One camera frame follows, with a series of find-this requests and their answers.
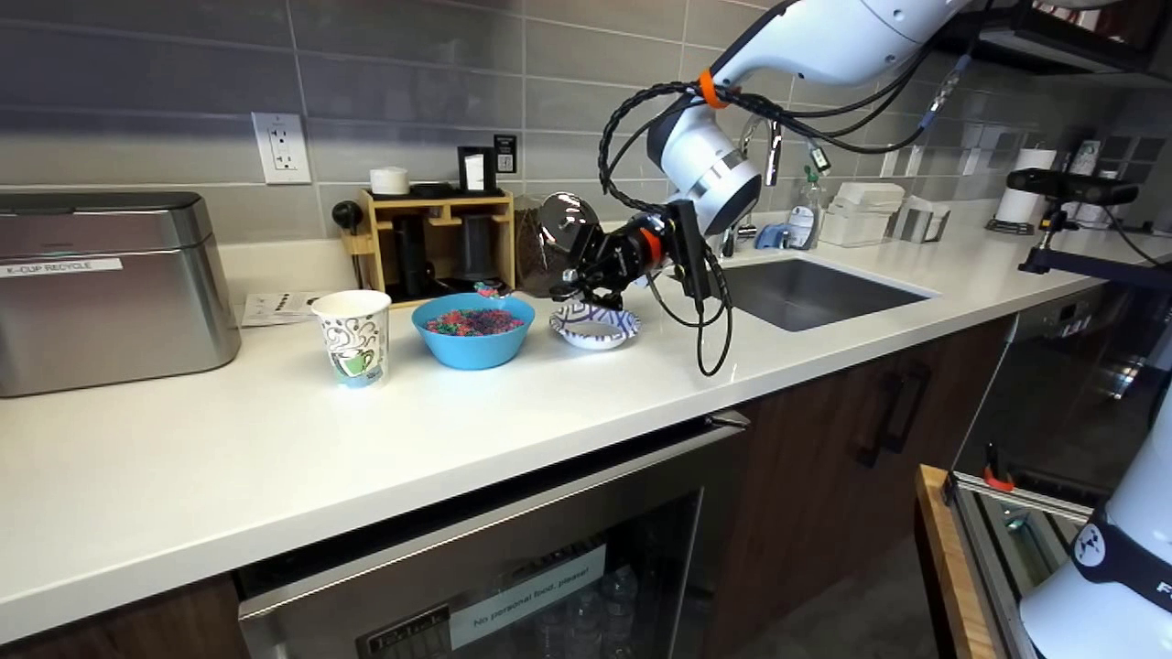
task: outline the wall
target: wall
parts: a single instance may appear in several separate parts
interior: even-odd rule
[[[640,85],[692,76],[764,0],[0,0],[0,191],[183,186],[201,191],[224,241],[323,237],[368,165],[449,180],[454,147],[518,134],[505,191],[540,201],[578,191],[605,214],[593,151],[605,118]],[[888,118],[860,142],[905,134],[933,95],[933,54]],[[776,74],[753,88],[789,106],[844,103],[874,88],[808,88]],[[249,114],[299,114],[311,186],[264,186]],[[1104,125],[1117,95],[974,65],[922,137],[933,198],[996,198],[1021,142]],[[728,109],[733,134],[760,125]],[[879,156],[831,151],[831,182],[874,180]],[[617,182],[665,186],[633,152]]]

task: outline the kitchen counter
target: kitchen counter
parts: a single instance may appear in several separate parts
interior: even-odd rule
[[[1092,284],[1019,275],[1027,246],[949,234],[817,250],[808,259],[930,301],[804,333],[736,313],[716,377],[697,373],[692,333],[633,284],[640,335],[621,351],[555,345],[554,302],[538,301],[516,363],[459,373],[418,345],[415,302],[395,302],[390,373],[361,390],[328,379],[314,326],[271,326],[245,328],[240,356],[213,373],[4,398],[0,645]],[[1064,234],[1059,250],[1130,259],[1108,234]],[[234,297],[347,280],[333,241],[224,259]]]

